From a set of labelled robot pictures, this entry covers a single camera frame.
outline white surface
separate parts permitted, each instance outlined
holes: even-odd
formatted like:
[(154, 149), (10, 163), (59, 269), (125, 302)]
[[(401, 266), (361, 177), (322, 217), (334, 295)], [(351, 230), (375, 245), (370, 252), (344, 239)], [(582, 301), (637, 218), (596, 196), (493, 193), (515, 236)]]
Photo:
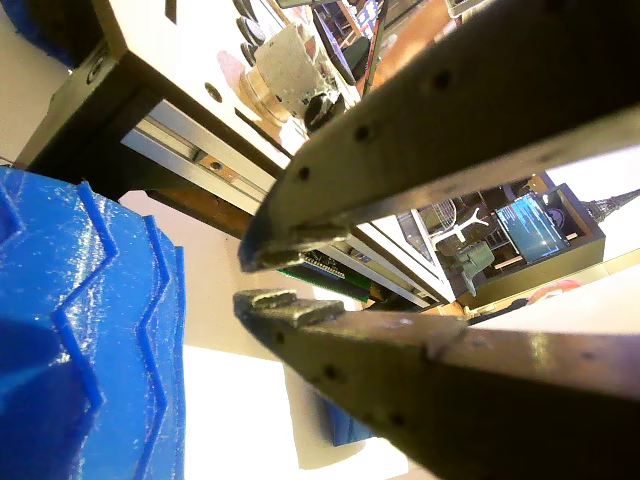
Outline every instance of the white surface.
[[(603, 200), (640, 188), (640, 146), (601, 155), (548, 172), (556, 185), (566, 183), (582, 201)], [(640, 199), (600, 224), (607, 236), (604, 260), (640, 248)]]
[(196, 347), (184, 355), (187, 480), (386, 479), (408, 471), (407, 458), (378, 438), (341, 462), (301, 470), (281, 363)]
[[(109, 38), (116, 55), (126, 41), (127, 48), (143, 62), (152, 65), (229, 128), (242, 132), (276, 164), (288, 163), (284, 154), (234, 113), (237, 108), (248, 118), (260, 120), (238, 100), (221, 66), (227, 60), (240, 69), (245, 66), (245, 62), (238, 60), (244, 59), (240, 51), (244, 37), (235, 24), (239, 15), (232, 2), (179, 1), (177, 24), (165, 16), (164, 0), (96, 0), (94, 5), (120, 27), (124, 39), (115, 35)], [(207, 82), (219, 91), (221, 103), (208, 94), (204, 87)]]

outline blue plastic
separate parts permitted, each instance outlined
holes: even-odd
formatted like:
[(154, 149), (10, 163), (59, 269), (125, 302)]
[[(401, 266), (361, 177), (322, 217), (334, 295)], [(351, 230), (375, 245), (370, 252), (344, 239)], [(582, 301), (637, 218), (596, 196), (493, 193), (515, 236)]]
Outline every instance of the blue plastic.
[(0, 478), (183, 478), (184, 318), (152, 217), (0, 168)]
[(325, 400), (325, 403), (329, 411), (329, 419), (331, 420), (331, 434), (334, 447), (375, 437), (367, 426), (357, 421), (344, 410), (328, 400)]

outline computer monitor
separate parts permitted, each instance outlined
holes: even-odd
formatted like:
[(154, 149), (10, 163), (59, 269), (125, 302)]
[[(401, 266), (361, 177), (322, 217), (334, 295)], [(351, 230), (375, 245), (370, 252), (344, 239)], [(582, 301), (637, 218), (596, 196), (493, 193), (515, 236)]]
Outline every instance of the computer monitor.
[(527, 263), (553, 255), (569, 246), (534, 193), (496, 210), (505, 232)]

